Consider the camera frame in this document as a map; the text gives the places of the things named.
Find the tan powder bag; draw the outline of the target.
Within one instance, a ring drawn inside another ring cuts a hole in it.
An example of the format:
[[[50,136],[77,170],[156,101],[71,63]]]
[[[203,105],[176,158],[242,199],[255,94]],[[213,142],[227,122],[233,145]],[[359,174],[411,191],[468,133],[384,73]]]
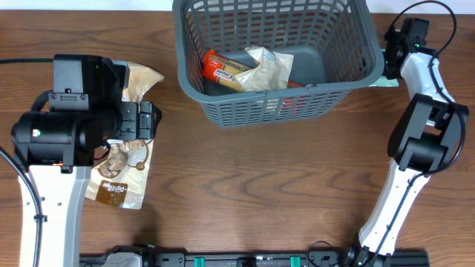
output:
[[[122,91],[123,102],[140,103],[144,95],[165,76],[148,66],[136,62],[127,62],[129,66],[128,86]]]

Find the orange spaghetti pasta packet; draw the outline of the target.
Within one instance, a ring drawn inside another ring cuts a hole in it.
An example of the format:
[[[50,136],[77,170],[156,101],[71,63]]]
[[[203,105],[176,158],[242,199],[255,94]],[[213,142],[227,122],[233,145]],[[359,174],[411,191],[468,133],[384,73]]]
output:
[[[211,82],[224,85],[228,88],[236,90],[237,92],[249,92],[244,91],[240,85],[234,80],[235,75],[247,70],[251,70],[255,67],[250,67],[242,63],[236,62],[225,56],[221,56],[215,53],[214,50],[210,50],[203,59],[203,69],[201,71],[203,78],[208,79]],[[300,88],[301,85],[288,81],[287,88]]]

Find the white plastic bag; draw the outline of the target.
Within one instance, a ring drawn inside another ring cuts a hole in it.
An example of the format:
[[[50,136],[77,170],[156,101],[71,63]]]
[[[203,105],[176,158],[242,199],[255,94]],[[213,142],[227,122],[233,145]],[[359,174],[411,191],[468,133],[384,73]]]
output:
[[[287,88],[294,60],[292,54],[276,53],[261,46],[247,47],[245,51],[258,65],[235,75],[234,80],[244,91]]]

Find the light blue snack packet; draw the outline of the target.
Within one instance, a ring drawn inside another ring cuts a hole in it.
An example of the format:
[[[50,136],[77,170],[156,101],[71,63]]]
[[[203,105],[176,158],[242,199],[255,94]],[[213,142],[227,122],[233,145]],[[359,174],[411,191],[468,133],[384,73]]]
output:
[[[388,79],[386,77],[387,72],[387,61],[384,61],[384,69],[382,75],[370,85],[370,87],[379,87],[379,88],[397,88],[399,82],[397,79]]]

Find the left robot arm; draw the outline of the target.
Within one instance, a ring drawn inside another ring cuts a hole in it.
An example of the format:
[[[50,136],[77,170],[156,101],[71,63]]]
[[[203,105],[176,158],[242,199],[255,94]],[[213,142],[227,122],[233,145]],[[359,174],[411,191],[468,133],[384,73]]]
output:
[[[95,150],[110,140],[153,139],[161,113],[125,102],[130,69],[103,56],[57,54],[53,88],[11,131],[7,156],[21,181],[21,266],[77,266],[82,208]]]

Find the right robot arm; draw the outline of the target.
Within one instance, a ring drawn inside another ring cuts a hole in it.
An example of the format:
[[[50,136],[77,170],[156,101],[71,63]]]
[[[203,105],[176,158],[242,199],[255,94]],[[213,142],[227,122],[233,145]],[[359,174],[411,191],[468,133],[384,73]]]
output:
[[[447,92],[439,72],[439,51],[426,45],[429,22],[409,18],[384,35],[384,75],[405,81],[410,103],[387,146],[390,168],[369,220],[348,251],[344,266],[412,265],[394,254],[396,238],[411,206],[432,175],[447,169],[465,142],[466,106]]]

